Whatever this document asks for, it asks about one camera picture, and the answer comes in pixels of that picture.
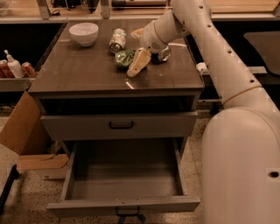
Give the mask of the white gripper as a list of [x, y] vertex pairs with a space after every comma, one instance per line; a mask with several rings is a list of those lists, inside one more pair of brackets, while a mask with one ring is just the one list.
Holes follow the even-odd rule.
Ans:
[[144, 28], [134, 30], [130, 36], [133, 39], [140, 39], [140, 44], [143, 47], [136, 51], [127, 71], [129, 77], [135, 77], [148, 65], [151, 53], [162, 51], [167, 47], [169, 40], [168, 32], [159, 19], [152, 20]]

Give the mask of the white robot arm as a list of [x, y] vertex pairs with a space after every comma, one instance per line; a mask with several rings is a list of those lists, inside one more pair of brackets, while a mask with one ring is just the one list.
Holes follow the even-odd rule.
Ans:
[[142, 48], [128, 74], [187, 33], [224, 107], [202, 137], [203, 224], [280, 224], [280, 111], [216, 29], [204, 0], [174, 0], [171, 10], [133, 31]]

